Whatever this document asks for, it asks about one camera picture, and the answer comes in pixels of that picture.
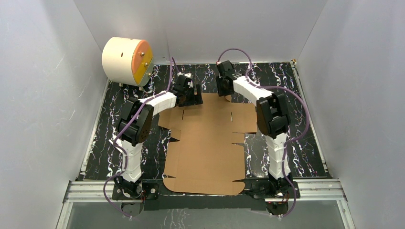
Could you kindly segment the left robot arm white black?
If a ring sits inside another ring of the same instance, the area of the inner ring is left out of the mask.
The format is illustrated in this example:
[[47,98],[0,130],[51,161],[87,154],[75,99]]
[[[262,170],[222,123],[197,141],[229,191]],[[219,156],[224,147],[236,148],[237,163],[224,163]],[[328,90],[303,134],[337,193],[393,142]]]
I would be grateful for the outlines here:
[[127,198],[139,198],[141,185],[141,152],[150,133],[155,115],[176,106],[203,104],[201,86],[195,84],[190,73],[179,73],[171,89],[143,98],[128,99],[117,124],[118,134],[113,146],[122,154],[122,169],[113,180]]

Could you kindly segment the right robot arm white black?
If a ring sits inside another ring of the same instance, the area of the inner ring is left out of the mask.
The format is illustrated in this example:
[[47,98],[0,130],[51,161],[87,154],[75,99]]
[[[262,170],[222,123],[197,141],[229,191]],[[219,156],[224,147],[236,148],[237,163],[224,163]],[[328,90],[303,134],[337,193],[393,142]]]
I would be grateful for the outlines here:
[[275,94],[254,83],[246,75],[238,72],[230,61],[216,63],[219,76],[216,83],[219,96],[238,93],[256,107],[256,123],[265,136],[268,150],[269,182],[254,190],[254,194],[280,198],[290,187],[290,169],[285,155],[290,117],[286,97]]

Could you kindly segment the brown cardboard box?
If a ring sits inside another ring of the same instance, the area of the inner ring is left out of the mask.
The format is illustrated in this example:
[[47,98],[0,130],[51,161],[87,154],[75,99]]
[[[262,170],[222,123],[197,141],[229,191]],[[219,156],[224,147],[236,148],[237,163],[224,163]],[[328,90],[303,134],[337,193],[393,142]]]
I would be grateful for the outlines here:
[[175,107],[159,114],[159,126],[171,132],[164,185],[186,188],[219,187],[236,194],[244,189],[246,133],[257,132],[256,108],[203,93],[203,104]]

